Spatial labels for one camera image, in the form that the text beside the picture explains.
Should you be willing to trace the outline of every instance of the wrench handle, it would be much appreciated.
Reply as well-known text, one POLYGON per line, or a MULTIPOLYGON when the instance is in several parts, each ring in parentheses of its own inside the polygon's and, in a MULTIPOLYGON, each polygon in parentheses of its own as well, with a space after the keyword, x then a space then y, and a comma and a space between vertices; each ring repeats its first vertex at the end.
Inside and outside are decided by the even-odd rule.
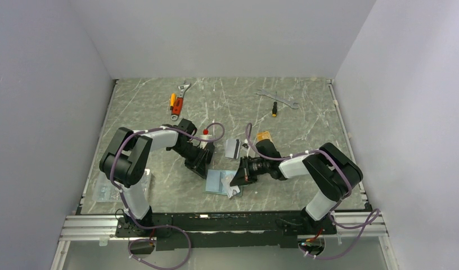
POLYGON ((182 107, 183 107, 183 98, 177 97, 177 99, 175 100, 175 103, 173 104, 172 115, 180 115, 180 112, 182 111, 182 107))

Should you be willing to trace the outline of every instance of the gray marble surface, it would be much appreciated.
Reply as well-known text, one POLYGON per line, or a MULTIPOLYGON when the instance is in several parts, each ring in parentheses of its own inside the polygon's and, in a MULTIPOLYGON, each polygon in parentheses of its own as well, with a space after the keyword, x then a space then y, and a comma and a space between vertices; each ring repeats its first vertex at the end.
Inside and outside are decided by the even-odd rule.
MULTIPOLYGON (((121 79, 115 87, 103 137, 87 188, 83 214, 113 213, 121 202, 95 202, 93 190, 98 175, 98 161, 119 127, 150 129, 162 124, 177 124, 170 120, 168 101, 171 93, 184 80, 192 83, 186 92, 181 117, 198 127, 197 135, 215 120, 226 133, 215 143, 212 169, 236 170, 238 160, 224 157, 224 142, 228 138, 244 140, 244 130, 252 122, 253 137, 269 131, 282 155, 302 152, 332 142, 349 154, 341 123, 325 78, 151 78, 121 79), (265 88, 284 98, 300 102, 294 110, 278 103, 278 116, 271 117, 273 100, 258 96, 265 88)), ((210 134, 220 134, 216 127, 210 134)), ((241 197, 204 193, 205 180, 188 170, 184 159, 174 151, 152 152, 147 167, 152 171, 148 201, 154 212, 234 212, 299 210, 316 194, 318 188, 310 176, 286 181, 259 176, 255 184, 245 186, 241 197)), ((339 209, 363 208, 362 196, 356 187, 339 209)))

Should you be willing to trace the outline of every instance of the wall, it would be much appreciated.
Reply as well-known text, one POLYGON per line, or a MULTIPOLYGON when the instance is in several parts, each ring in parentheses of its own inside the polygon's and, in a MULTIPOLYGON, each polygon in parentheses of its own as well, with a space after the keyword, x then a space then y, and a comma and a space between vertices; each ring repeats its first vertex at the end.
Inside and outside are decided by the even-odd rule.
POLYGON ((401 269, 459 269, 459 0, 378 0, 335 88, 401 269))
POLYGON ((333 78, 375 0, 71 0, 113 78, 333 78))
POLYGON ((49 269, 112 81, 66 0, 0 0, 0 269, 49 269))

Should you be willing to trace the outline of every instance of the purple cable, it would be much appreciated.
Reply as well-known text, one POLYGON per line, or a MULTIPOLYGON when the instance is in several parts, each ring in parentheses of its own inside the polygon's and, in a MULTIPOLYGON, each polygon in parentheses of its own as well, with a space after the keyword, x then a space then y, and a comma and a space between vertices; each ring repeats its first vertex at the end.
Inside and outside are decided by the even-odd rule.
MULTIPOLYGON (((117 161, 119 160, 119 157, 120 155, 122 154, 122 151, 123 149, 125 148, 125 146, 128 144, 128 142, 135 136, 137 135, 141 135, 141 134, 145 134, 145 133, 151 133, 151 132, 156 132, 156 131, 162 131, 162 130, 170 130, 170 131, 176 131, 176 132, 179 132, 179 133, 182 133, 192 139, 195 139, 197 141, 202 141, 202 142, 215 142, 221 138, 223 138, 224 136, 224 126, 221 124, 221 123, 211 123, 209 124, 206 129, 208 129, 209 127, 211 127, 212 125, 219 125, 222 129, 223 129, 223 132, 221 134, 221 136, 219 136, 218 138, 216 139, 202 139, 202 138, 198 138, 198 137, 195 137, 191 134, 188 134, 182 130, 179 130, 179 129, 176 129, 176 128, 171 128, 171 127, 160 127, 160 128, 152 128, 152 129, 149 129, 149 130, 141 130, 141 131, 138 131, 138 132, 135 132, 133 134, 131 134, 130 136, 128 136, 127 139, 125 139, 125 141, 120 145, 120 148, 118 149, 117 153, 115 154, 115 159, 114 159, 114 162, 112 164, 112 168, 110 169, 110 175, 109 175, 109 180, 110 182, 112 183, 112 185, 114 185, 118 190, 121 190, 121 187, 115 183, 114 181, 114 174, 115 174, 115 166, 117 165, 117 161)), ((181 267, 182 265, 184 265, 190 258, 190 254, 191 254, 191 241, 190 241, 190 237, 188 236, 188 234, 182 230, 181 228, 178 228, 176 226, 172 226, 172 225, 159 225, 159 226, 151 226, 151 227, 147 227, 147 226, 142 226, 140 225, 138 222, 137 222, 137 219, 135 218, 135 216, 133 215, 132 211, 128 208, 128 204, 127 204, 127 201, 125 199, 125 196, 123 193, 120 193, 120 197, 122 199, 122 202, 125 206, 126 209, 128 209, 128 214, 130 216, 130 218, 133 220, 133 222, 135 223, 135 225, 137 225, 137 227, 143 229, 143 230, 153 230, 153 229, 158 229, 158 228, 172 228, 172 229, 175 229, 177 231, 180 231, 182 232, 182 234, 185 236, 185 238, 187 239, 188 241, 188 253, 186 255, 186 257, 184 258, 184 260, 179 263, 179 265, 177 266, 174 266, 174 267, 169 267, 169 268, 165 268, 165 267, 159 267, 159 266, 156 266, 154 264, 151 264, 145 260, 142 260, 138 257, 136 257, 135 255, 132 254, 131 252, 131 246, 136 243, 136 242, 151 242, 151 243, 154 243, 153 240, 147 240, 147 239, 144 239, 144 238, 141 238, 141 239, 137 239, 137 240, 134 240, 132 241, 129 246, 128 246, 128 252, 130 254, 130 257, 147 265, 147 266, 150 266, 152 268, 155 268, 155 269, 158 269, 158 270, 175 270, 179 267, 181 267)))
MULTIPOLYGON (((331 212, 334 211, 339 205, 340 203, 342 202, 342 200, 344 200, 345 198, 349 197, 350 194, 352 194, 352 186, 350 185, 350 182, 349 180, 347 179, 347 177, 345 176, 345 174, 342 172, 342 170, 339 168, 339 166, 337 165, 337 163, 335 163, 335 161, 324 151, 322 150, 319 150, 319 149, 316 149, 316 150, 311 150, 311 151, 307 151, 307 152, 301 152, 301 153, 298 153, 298 154, 295 154, 293 155, 292 157, 291 156, 287 156, 287 157, 270 157, 270 156, 265 156, 263 154, 261 154, 258 149, 254 146, 254 144, 251 142, 251 130, 253 129, 253 124, 251 123, 248 123, 246 125, 246 129, 245 129, 245 133, 246 133, 246 139, 247 139, 247 144, 251 147, 251 149, 253 149, 253 151, 258 154, 260 157, 262 158, 265 158, 265 159, 269 159, 269 160, 275 160, 275 161, 284 161, 284 160, 288 160, 288 159, 292 159, 292 158, 295 158, 297 156, 302 156, 302 155, 310 155, 310 154, 316 154, 316 153, 319 153, 319 154, 322 154, 330 163, 331 165, 334 167, 334 169, 338 172, 338 174, 341 176, 342 180, 344 181, 344 183, 347 185, 347 189, 348 189, 348 192, 347 194, 345 194, 342 199, 340 201, 337 202, 337 204, 331 209, 331 212)), ((355 238, 355 240, 352 242, 352 244, 342 253, 340 253, 339 255, 336 255, 336 256, 332 256, 332 257, 317 257, 317 256, 314 256, 314 255, 310 255, 312 256, 314 259, 320 259, 320 260, 332 260, 332 259, 339 259, 340 257, 344 256, 345 254, 349 253, 352 248, 354 248, 354 246, 356 245, 356 243, 359 241, 359 239, 361 238, 361 235, 362 235, 362 232, 364 231, 365 227, 369 224, 371 224, 372 222, 375 221, 375 219, 380 216, 380 209, 376 208, 374 209, 368 216, 367 216, 367 219, 365 220, 365 222, 359 224, 359 225, 355 225, 355 226, 345 226, 345 225, 342 225, 340 223, 337 223, 334 218, 332 217, 332 215, 329 213, 328 214, 329 216, 329 219, 333 222, 333 224, 341 227, 341 228, 344 228, 344 229, 347 229, 347 230, 352 230, 352 229, 356 229, 356 228, 362 228, 361 231, 359 232, 359 234, 357 235, 357 237, 355 238)))

